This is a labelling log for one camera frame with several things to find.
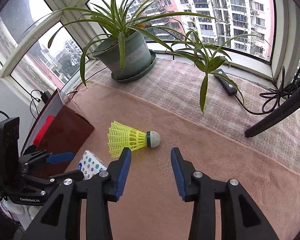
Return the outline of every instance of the balcony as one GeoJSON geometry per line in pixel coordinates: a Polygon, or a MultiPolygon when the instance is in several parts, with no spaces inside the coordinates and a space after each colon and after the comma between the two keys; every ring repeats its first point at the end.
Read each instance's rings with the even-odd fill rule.
{"type": "Polygon", "coordinates": [[[240,22],[240,21],[233,20],[233,25],[240,27],[240,28],[245,28],[245,29],[248,28],[248,23],[246,23],[246,22],[240,22]]]}

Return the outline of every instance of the red object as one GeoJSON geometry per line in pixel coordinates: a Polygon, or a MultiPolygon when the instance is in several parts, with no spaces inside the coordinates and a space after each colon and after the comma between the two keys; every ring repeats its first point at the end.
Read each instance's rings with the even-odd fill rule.
{"type": "Polygon", "coordinates": [[[33,140],[33,144],[35,146],[38,146],[42,137],[44,136],[44,134],[46,133],[48,127],[50,126],[50,124],[52,123],[54,119],[53,115],[48,115],[46,122],[44,123],[44,125],[41,127],[40,131],[37,133],[37,136],[34,138],[33,140]]]}

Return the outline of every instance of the apartment building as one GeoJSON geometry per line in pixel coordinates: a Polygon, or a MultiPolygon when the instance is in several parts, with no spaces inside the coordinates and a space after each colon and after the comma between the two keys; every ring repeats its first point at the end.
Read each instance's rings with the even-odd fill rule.
{"type": "MultiPolygon", "coordinates": [[[[127,14],[127,20],[129,20],[132,15],[137,11],[137,9],[142,5],[146,0],[135,0],[132,6],[128,10],[127,14]]],[[[148,1],[146,5],[153,2],[154,0],[148,1]]],[[[177,5],[175,3],[175,0],[157,0],[155,3],[153,3],[151,6],[149,6],[143,13],[144,16],[154,16],[154,15],[160,15],[165,13],[171,13],[171,12],[177,12],[177,5]]],[[[181,22],[181,17],[169,17],[169,18],[159,18],[156,20],[151,21],[152,26],[164,26],[169,27],[172,29],[177,30],[180,33],[184,33],[182,26],[178,21],[181,22]]],[[[176,38],[167,33],[167,31],[164,31],[162,29],[158,28],[149,28],[148,31],[158,37],[161,40],[166,41],[173,41],[176,38]]]]}
{"type": "Polygon", "coordinates": [[[203,42],[222,44],[239,34],[226,46],[269,60],[274,36],[273,0],[174,0],[177,11],[195,12],[213,16],[182,16],[185,30],[196,28],[203,42]]]}

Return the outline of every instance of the yellow shuttlecock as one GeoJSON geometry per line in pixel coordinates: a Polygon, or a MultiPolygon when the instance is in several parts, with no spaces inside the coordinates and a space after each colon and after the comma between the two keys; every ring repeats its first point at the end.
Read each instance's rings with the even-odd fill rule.
{"type": "Polygon", "coordinates": [[[111,123],[108,138],[109,152],[112,157],[120,156],[124,147],[134,151],[143,147],[154,148],[160,144],[160,134],[157,132],[144,133],[116,121],[111,123]]]}

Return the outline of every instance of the label on pot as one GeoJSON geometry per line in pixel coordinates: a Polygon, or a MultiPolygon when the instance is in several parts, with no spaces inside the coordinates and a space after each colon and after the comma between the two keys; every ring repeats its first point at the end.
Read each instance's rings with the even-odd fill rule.
{"type": "MultiPolygon", "coordinates": [[[[148,50],[148,47],[146,44],[143,44],[141,47],[139,47],[137,50],[132,52],[131,54],[126,55],[125,57],[125,64],[132,64],[133,62],[137,61],[140,59],[148,50]]],[[[120,68],[120,60],[112,64],[111,66],[108,66],[108,68],[112,72],[118,72],[121,71],[120,68]]]]}

